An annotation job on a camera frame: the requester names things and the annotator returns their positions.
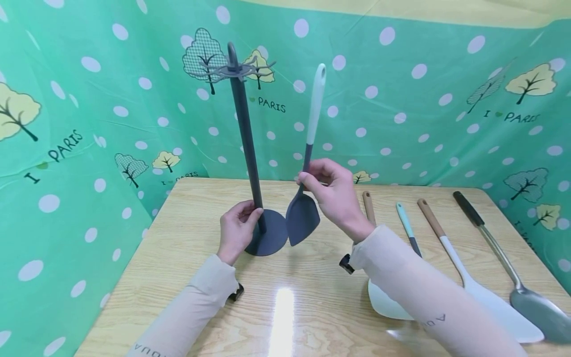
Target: arm sleeve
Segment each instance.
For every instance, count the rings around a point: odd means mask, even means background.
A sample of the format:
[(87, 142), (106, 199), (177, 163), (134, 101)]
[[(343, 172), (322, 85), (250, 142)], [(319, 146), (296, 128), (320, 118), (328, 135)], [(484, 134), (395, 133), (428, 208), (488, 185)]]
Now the arm sleeve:
[(484, 306), (388, 227), (377, 227), (355, 245), (350, 263), (363, 269), (452, 356), (527, 356)]
[(235, 271), (217, 255), (209, 257), (126, 357), (186, 357), (208, 321), (238, 289)]

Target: black handle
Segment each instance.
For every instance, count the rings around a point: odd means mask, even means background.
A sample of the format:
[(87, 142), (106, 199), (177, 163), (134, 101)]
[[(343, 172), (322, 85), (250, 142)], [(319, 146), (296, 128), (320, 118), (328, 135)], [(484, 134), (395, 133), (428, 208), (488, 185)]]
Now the black handle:
[(456, 199), (456, 202), (460, 206), (460, 208), (466, 213), (466, 216), (474, 223), (475, 226), (480, 227), (484, 225), (484, 220), (478, 212), (474, 209), (472, 204), (464, 197), (464, 195), (460, 191), (456, 191), (452, 194)]

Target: gray silicone spatula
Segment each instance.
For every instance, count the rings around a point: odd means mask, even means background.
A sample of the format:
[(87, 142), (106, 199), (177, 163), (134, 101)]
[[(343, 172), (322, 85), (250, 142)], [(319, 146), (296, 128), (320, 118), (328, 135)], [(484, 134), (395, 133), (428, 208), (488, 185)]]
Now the gray silicone spatula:
[[(307, 126), (307, 141), (305, 142), (305, 157), (303, 171), (309, 171), (311, 151), (317, 131), (317, 122), (321, 112), (323, 92), (325, 90), (325, 65), (322, 63), (317, 67), (315, 79), (313, 80), (313, 92), (311, 94), (311, 106), (309, 107), (309, 124)], [(289, 243), (294, 246), (307, 238), (319, 225), (321, 219), (313, 198), (303, 193), (303, 184), (299, 185), (297, 194), (287, 207), (285, 223), (289, 235)]]

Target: stainless steel spoon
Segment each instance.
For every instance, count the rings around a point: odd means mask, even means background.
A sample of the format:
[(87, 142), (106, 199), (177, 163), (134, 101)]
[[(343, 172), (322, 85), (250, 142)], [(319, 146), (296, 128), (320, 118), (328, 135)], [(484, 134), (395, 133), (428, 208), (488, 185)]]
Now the stainless steel spoon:
[(482, 232), (509, 277), (512, 278), (514, 289), (509, 295), (509, 301), (513, 308), (537, 326), (545, 335), (546, 340), (560, 344), (571, 343), (571, 318), (549, 299), (524, 286), (508, 257), (486, 228), (482, 217), (461, 192), (456, 191), (452, 195), (466, 216)]

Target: spatula head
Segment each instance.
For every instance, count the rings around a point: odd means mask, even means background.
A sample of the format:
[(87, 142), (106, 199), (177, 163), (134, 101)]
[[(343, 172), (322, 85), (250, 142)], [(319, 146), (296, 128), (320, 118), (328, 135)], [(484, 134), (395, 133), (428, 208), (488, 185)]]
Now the spatula head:
[(320, 221), (313, 198), (304, 194), (296, 195), (285, 215), (289, 243), (292, 246), (301, 243), (317, 228)]

